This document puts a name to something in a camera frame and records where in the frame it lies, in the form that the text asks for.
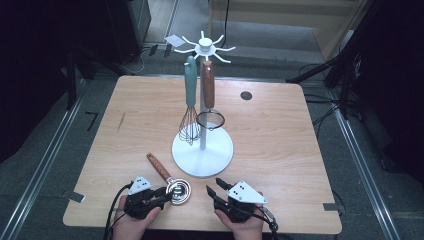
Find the brown handle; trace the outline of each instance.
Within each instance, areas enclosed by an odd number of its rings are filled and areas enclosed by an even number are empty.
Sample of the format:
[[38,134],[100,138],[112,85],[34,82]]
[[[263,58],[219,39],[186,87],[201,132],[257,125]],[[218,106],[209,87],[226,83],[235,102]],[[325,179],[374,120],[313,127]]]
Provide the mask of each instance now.
[[211,61],[204,61],[202,67],[205,107],[213,108],[215,106],[215,71]]
[[153,154],[148,153],[147,159],[149,159],[152,166],[156,169],[156,171],[159,173],[159,175],[165,180],[165,182],[168,183],[168,179],[171,177],[171,175],[166,171],[166,169],[163,167],[163,165],[159,162],[159,160],[153,156]]

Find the hand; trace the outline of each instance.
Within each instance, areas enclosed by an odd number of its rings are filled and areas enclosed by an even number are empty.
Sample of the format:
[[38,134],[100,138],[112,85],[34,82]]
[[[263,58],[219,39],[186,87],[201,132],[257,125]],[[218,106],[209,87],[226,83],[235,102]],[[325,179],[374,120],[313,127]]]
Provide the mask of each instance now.
[[[115,221],[124,214],[122,209],[125,208],[125,201],[127,196],[121,196],[119,199],[119,205],[115,213]],[[144,234],[146,228],[155,221],[156,217],[160,213],[160,207],[152,209],[147,217],[143,220],[135,219],[125,214],[119,219],[113,227],[113,239],[114,240],[140,240]]]
[[[255,209],[253,213],[261,217],[264,216],[258,208]],[[233,232],[235,240],[262,240],[263,220],[256,217],[250,217],[244,223],[233,223],[221,210],[215,210],[215,214],[221,222]]]

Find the hanging utensil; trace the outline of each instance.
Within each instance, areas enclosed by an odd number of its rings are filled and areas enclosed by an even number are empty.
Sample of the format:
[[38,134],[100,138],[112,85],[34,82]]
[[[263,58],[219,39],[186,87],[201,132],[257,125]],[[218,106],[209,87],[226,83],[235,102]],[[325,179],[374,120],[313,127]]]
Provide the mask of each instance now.
[[146,156],[152,166],[163,178],[163,180],[168,183],[166,193],[173,192],[171,202],[173,204],[179,205],[187,201],[191,194],[190,184],[188,184],[188,182],[183,179],[173,179],[165,167],[163,167],[163,165],[155,156],[153,156],[153,154],[148,153]]
[[202,79],[203,79],[203,99],[205,102],[206,111],[197,116],[197,123],[209,130],[214,130],[222,127],[225,123],[224,116],[213,109],[215,106],[215,75],[212,61],[204,61],[202,64]]
[[193,145],[193,141],[199,139],[202,129],[196,121],[197,112],[194,107],[196,104],[196,88],[197,88],[197,66],[193,56],[187,58],[184,64],[184,79],[186,90],[187,110],[184,114],[179,128],[179,137],[181,141],[186,141]]

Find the white round base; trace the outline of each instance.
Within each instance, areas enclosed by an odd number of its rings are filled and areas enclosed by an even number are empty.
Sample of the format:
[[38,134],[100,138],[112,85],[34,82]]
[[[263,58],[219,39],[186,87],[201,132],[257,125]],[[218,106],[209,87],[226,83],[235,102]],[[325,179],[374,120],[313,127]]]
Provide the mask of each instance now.
[[172,143],[172,156],[178,167],[197,178],[207,178],[222,172],[233,158],[233,141],[227,131],[223,128],[203,131],[206,132],[204,150],[200,147],[201,139],[190,146],[181,141],[177,134]]

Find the wire whisk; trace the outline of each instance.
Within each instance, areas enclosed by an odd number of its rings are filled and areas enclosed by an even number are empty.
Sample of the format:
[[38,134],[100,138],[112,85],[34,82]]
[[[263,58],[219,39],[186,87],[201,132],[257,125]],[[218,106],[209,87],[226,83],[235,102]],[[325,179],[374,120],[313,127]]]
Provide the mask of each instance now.
[[181,141],[185,141],[191,146],[202,134],[202,128],[196,120],[197,112],[195,109],[197,88],[196,60],[193,56],[189,56],[184,65],[187,110],[180,124],[179,137]]

